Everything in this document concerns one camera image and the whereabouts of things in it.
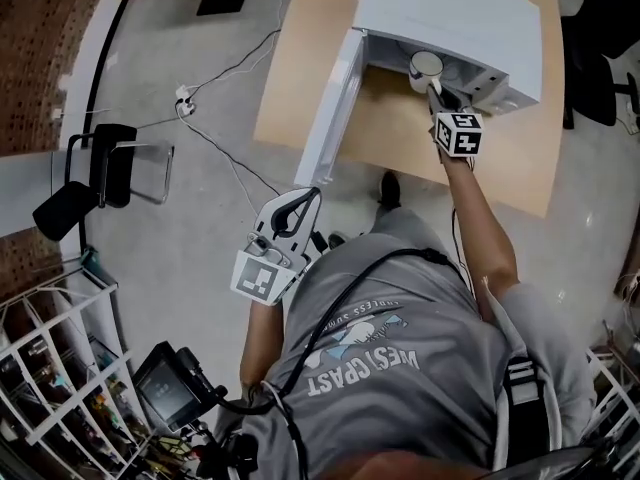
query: black cable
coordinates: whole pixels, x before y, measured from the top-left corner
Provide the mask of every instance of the black cable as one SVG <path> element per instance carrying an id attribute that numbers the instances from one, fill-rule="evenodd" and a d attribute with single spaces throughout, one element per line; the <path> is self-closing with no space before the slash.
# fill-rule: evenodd
<path id="1" fill-rule="evenodd" d="M 178 110 L 178 105 L 182 103 L 182 101 L 178 100 L 176 101 L 175 104 L 175 109 L 176 109 L 176 114 L 179 116 L 180 114 L 178 114 L 179 110 Z M 197 133 L 200 137 L 202 137 L 204 140 L 206 140 L 207 142 L 209 142 L 210 144 L 213 144 L 216 149 L 218 151 L 220 151 L 220 153 L 222 153 L 223 155 L 225 155 L 229 160 L 231 160 L 234 164 L 239 165 L 240 167 L 246 169 L 247 171 L 249 171 L 251 174 L 253 174 L 256 178 L 258 178 L 262 183 L 264 183 L 265 186 L 267 186 L 268 188 L 270 188 L 276 195 L 280 195 L 280 192 L 278 192 L 275 188 L 273 188 L 272 185 L 270 185 L 269 183 L 267 183 L 264 178 L 262 176 L 260 176 L 256 171 L 254 171 L 253 169 L 251 169 L 250 167 L 248 167 L 246 164 L 240 162 L 239 160 L 236 160 L 235 158 L 233 158 L 229 153 L 227 153 L 224 149 L 222 149 L 220 146 L 218 146 L 218 143 L 211 140 L 209 137 L 207 137 L 204 133 L 202 133 L 200 130 L 198 130 L 197 128 L 191 126 L 187 121 L 184 120 L 184 118 L 180 118 L 178 117 L 177 119 L 180 119 L 182 122 L 184 122 L 184 124 L 187 125 L 187 128 L 189 128 L 189 130 L 191 130 L 193 133 Z"/>
<path id="2" fill-rule="evenodd" d="M 196 90 L 195 90 L 195 91 L 193 91 L 193 92 L 189 95 L 189 98 L 187 99 L 187 101 L 188 101 L 188 100 L 190 100 L 191 98 L 193 98 L 193 97 L 196 95 L 196 93 L 197 93 L 200 89 L 202 89 L 205 85 L 210 84 L 211 82 L 215 82 L 218 78 L 222 77 L 225 73 L 228 73 L 228 72 L 229 72 L 229 71 L 231 71 L 232 69 L 235 69 L 235 68 L 237 68 L 238 66 L 240 66 L 240 65 L 241 65 L 245 60 L 247 60 L 247 59 L 248 59 L 248 58 L 249 58 L 253 53 L 255 53 L 256 51 L 258 51 L 258 50 L 262 47 L 262 45 L 263 45 L 264 43 L 266 43 L 266 42 L 267 42 L 267 40 L 268 40 L 268 39 L 269 39 L 273 34 L 277 34 L 277 33 L 278 33 L 278 32 L 280 32 L 281 30 L 282 30 L 282 29 L 272 30 L 271 32 L 269 32 L 269 33 L 267 34 L 267 36 L 262 40 L 262 42 L 261 42 L 258 46 L 256 46 L 253 50 L 251 50 L 249 53 L 247 53 L 247 54 L 242 58 L 242 60 L 241 60 L 240 62 L 238 62 L 237 64 L 234 64 L 234 65 L 233 65 L 233 66 L 231 66 L 231 67 L 226 68 L 226 69 L 225 69 L 222 73 L 220 73 L 219 75 L 216 75 L 216 76 L 214 76 L 212 79 L 207 80 L 206 82 L 203 82 L 203 83 L 201 83 L 200 85 L 198 85 L 198 86 L 196 87 Z"/>
<path id="3" fill-rule="evenodd" d="M 142 126 L 136 126 L 136 130 L 142 130 L 143 128 L 149 128 L 150 126 L 155 126 L 157 124 L 170 123 L 171 121 L 178 121 L 179 117 L 170 117 L 169 119 L 162 119 L 161 121 L 155 121 L 149 124 L 143 124 Z"/>
<path id="4" fill-rule="evenodd" d="M 275 407 L 278 410 L 278 412 L 282 414 L 282 417 L 284 418 L 287 424 L 287 431 L 289 432 L 289 437 L 291 438 L 291 441 L 293 441 L 294 446 L 296 448 L 296 453 L 298 455 L 298 476 L 300 477 L 300 480 L 308 480 L 309 460 L 307 456 L 307 448 L 304 445 L 304 441 L 302 440 L 302 434 L 300 434 L 300 429 L 298 428 L 298 425 L 296 425 L 296 422 L 291 416 L 291 409 L 287 407 L 284 401 L 281 400 L 281 403 L 284 409 L 281 408 L 278 404 L 276 404 Z"/>
<path id="5" fill-rule="evenodd" d="M 296 382 L 300 378 L 300 374 L 302 373 L 302 370 L 304 370 L 304 362 L 307 360 L 309 355 L 313 352 L 313 349 L 316 343 L 318 342 L 318 340 L 320 339 L 320 336 L 322 335 L 325 327 L 331 321 L 331 318 L 336 313 L 336 311 L 338 311 L 338 309 L 346 301 L 347 297 L 351 295 L 353 290 L 363 281 L 363 279 L 369 276 L 376 268 L 382 265 L 385 261 L 391 258 L 400 257 L 400 256 L 416 256 L 418 258 L 423 258 L 424 260 L 429 261 L 430 263 L 449 266 L 458 275 L 460 280 L 463 283 L 465 282 L 464 278 L 462 277 L 462 274 L 460 274 L 460 271 L 456 268 L 456 266 L 453 263 L 451 263 L 451 261 L 444 254 L 439 253 L 438 251 L 434 251 L 432 249 L 428 249 L 426 251 L 422 251 L 419 249 L 398 249 L 396 251 L 392 251 L 386 254 L 385 256 L 382 256 L 381 258 L 378 258 L 376 261 L 371 263 L 367 268 L 365 268 L 360 274 L 358 274 L 358 276 L 353 281 L 351 281 L 351 283 L 342 291 L 342 293 L 338 295 L 338 297 L 331 303 L 331 306 L 329 306 L 329 308 L 324 313 L 324 315 L 322 315 L 322 318 L 316 324 L 313 332 L 311 333 L 311 337 L 309 338 L 309 341 L 305 345 L 301 356 L 298 358 L 298 361 L 296 362 L 295 366 L 293 367 L 293 370 L 289 374 L 289 377 L 287 378 L 284 386 L 282 387 L 282 389 L 278 390 L 278 395 L 280 396 L 281 399 L 287 396 L 293 390 Z M 213 392 L 212 395 L 215 398 L 216 402 L 224 409 L 227 409 L 236 414 L 244 414 L 247 416 L 256 416 L 256 415 L 266 414 L 275 405 L 275 398 L 271 398 L 267 402 L 264 402 L 263 404 L 255 407 L 244 407 L 244 406 L 236 405 L 231 402 L 227 402 L 224 398 L 220 397 L 215 392 Z"/>

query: power strip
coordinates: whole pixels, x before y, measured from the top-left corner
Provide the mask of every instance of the power strip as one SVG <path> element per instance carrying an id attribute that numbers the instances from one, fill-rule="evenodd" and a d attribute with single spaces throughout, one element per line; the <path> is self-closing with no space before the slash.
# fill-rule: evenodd
<path id="1" fill-rule="evenodd" d="M 638 133 L 640 131 L 638 129 L 638 117 L 640 116 L 633 111 L 630 101 L 627 102 L 627 114 L 629 115 L 629 121 L 631 121 L 629 131 L 631 133 Z"/>
<path id="2" fill-rule="evenodd" d="M 176 96 L 179 102 L 176 108 L 180 117 L 188 117 L 190 115 L 193 115 L 193 113 L 196 111 L 196 104 L 189 99 L 190 94 L 188 89 L 184 85 L 181 85 L 176 90 Z"/>

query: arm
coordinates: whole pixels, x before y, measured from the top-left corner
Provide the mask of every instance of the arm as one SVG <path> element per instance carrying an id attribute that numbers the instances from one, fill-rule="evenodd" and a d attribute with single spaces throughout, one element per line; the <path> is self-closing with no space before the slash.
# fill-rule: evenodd
<path id="1" fill-rule="evenodd" d="M 462 248 L 480 314 L 488 320 L 492 312 L 482 279 L 487 278 L 489 290 L 498 300 L 509 288 L 519 283 L 513 246 L 493 215 L 467 163 L 452 160 L 445 153 L 441 156 L 458 213 Z"/>
<path id="2" fill-rule="evenodd" d="M 282 302 L 265 306 L 251 302 L 249 328 L 240 363 L 240 383 L 243 394 L 264 380 L 269 368 L 282 353 L 284 324 Z"/>

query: white mug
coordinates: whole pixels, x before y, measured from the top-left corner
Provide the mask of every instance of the white mug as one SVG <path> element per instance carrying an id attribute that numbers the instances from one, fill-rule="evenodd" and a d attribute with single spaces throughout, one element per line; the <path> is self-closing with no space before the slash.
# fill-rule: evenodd
<path id="1" fill-rule="evenodd" d="M 442 59 L 435 53 L 419 51 L 413 54 L 409 62 L 409 82 L 414 91 L 420 94 L 427 93 L 429 84 L 433 85 L 436 92 L 442 92 L 440 75 L 444 70 Z"/>

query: power outlet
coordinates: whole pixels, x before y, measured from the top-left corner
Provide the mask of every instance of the power outlet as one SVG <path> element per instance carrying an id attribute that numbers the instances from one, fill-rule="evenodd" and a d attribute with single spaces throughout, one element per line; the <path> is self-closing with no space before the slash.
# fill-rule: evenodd
<path id="1" fill-rule="evenodd" d="M 178 113 L 181 117 L 188 117 L 190 115 L 193 115 L 195 111 L 196 104 L 193 101 L 190 101 L 189 103 L 183 101 L 178 105 Z"/>

